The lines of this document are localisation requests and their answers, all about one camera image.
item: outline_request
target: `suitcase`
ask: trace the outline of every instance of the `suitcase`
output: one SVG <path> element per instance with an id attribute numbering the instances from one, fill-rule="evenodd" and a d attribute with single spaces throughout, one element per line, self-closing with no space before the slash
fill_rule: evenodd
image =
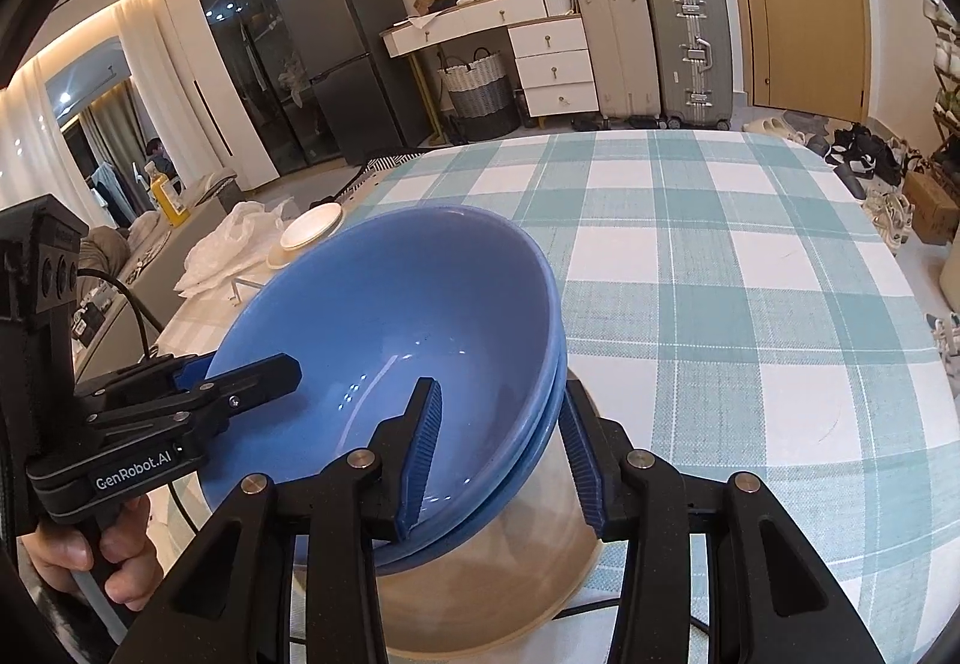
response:
<path id="1" fill-rule="evenodd" d="M 659 117 L 654 35 L 647 0 L 577 0 L 603 116 Z"/>
<path id="2" fill-rule="evenodd" d="M 667 127 L 730 129 L 733 51 L 727 0 L 648 0 Z"/>

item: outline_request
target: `person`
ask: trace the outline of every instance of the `person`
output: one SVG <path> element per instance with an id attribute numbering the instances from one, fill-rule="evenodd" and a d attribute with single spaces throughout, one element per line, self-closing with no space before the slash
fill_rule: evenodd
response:
<path id="1" fill-rule="evenodd" d="M 118 566 L 107 578 L 104 591 L 115 603 L 127 605 L 134 612 L 144 608 L 163 579 L 157 549 L 147 536 L 148 520 L 150 499 L 131 499 L 99 542 L 104 558 Z M 41 521 L 34 533 L 20 538 L 20 544 L 45 584 L 64 594 L 79 593 L 71 572 L 93 568 L 90 542 L 70 525 Z"/>
<path id="2" fill-rule="evenodd" d="M 152 162 L 166 178 L 173 181 L 176 178 L 176 168 L 173 162 L 167 157 L 163 149 L 163 142 L 160 138 L 151 138 L 147 141 L 147 162 Z"/>

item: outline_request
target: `table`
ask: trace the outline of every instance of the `table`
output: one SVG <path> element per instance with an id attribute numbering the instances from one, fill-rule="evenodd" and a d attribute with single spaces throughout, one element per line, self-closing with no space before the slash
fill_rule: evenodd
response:
<path id="1" fill-rule="evenodd" d="M 812 152 L 689 130 L 441 149 L 390 173 L 349 223 L 423 203 L 478 205 L 531 234 L 600 413 L 688 474 L 756 472 L 886 660 L 928 646 L 960 603 L 960 424 L 896 261 Z M 584 595 L 618 592 L 624 557 L 608 546 Z M 693 571 L 706 620 L 702 542 Z M 472 662 L 599 664 L 614 613 Z M 692 630 L 691 660 L 706 648 Z"/>

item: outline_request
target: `white dresser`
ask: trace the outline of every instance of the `white dresser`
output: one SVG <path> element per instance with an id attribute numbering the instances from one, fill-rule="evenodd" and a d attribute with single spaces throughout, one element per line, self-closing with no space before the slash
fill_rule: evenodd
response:
<path id="1" fill-rule="evenodd" d="M 600 109 L 579 16 L 511 27 L 510 42 L 531 116 Z"/>

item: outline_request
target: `slipper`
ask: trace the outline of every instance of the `slipper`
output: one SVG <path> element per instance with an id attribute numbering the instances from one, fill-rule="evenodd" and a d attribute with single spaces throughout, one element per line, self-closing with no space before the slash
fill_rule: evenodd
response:
<path id="1" fill-rule="evenodd" d="M 797 130 L 787 125 L 779 116 L 767 117 L 766 119 L 757 119 L 747 125 L 743 125 L 745 133 L 759 133 L 761 135 L 775 135 L 782 138 L 787 143 L 805 144 L 803 133 L 797 133 Z"/>
<path id="2" fill-rule="evenodd" d="M 867 191 L 863 189 L 863 184 L 860 183 L 856 175 L 851 171 L 851 167 L 848 164 L 843 163 L 838 165 L 833 169 L 833 173 L 837 174 L 837 178 L 842 181 L 843 186 L 850 191 L 850 194 L 858 201 L 865 201 L 867 199 Z"/>

